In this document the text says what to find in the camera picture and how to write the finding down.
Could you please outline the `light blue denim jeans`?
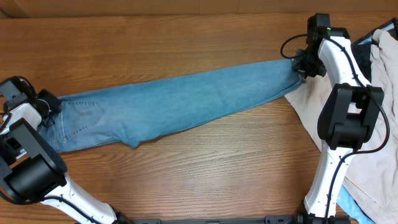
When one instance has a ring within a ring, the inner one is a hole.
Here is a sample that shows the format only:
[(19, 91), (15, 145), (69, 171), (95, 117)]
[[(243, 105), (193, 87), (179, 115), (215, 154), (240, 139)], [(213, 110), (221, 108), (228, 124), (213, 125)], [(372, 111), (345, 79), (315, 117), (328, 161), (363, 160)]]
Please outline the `light blue denim jeans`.
[(276, 100), (302, 84), (290, 60), (222, 68), (63, 96), (39, 134), (58, 152), (144, 141)]

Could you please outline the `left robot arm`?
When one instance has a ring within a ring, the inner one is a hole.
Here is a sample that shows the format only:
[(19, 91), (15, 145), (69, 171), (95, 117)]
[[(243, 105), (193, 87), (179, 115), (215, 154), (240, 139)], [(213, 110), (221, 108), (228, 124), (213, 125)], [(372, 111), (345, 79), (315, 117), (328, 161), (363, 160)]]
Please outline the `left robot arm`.
[(77, 223), (132, 223), (76, 184), (60, 154), (38, 133), (61, 111), (56, 96), (36, 92), (22, 76), (1, 82), (1, 96), (6, 100), (1, 112), (1, 198), (14, 205), (42, 203)]

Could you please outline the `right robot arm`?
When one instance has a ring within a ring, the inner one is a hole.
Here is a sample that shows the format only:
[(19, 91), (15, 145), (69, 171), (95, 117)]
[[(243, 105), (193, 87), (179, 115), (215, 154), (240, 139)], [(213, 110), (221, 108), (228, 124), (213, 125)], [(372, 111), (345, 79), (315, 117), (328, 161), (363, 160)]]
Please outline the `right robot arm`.
[(305, 50), (299, 49), (292, 68), (304, 78), (328, 75), (331, 93), (317, 123), (321, 158), (302, 210), (292, 223), (349, 223), (336, 217), (336, 200), (348, 166), (384, 116), (382, 88), (363, 77), (351, 50), (348, 31), (332, 27), (328, 14), (308, 18)]

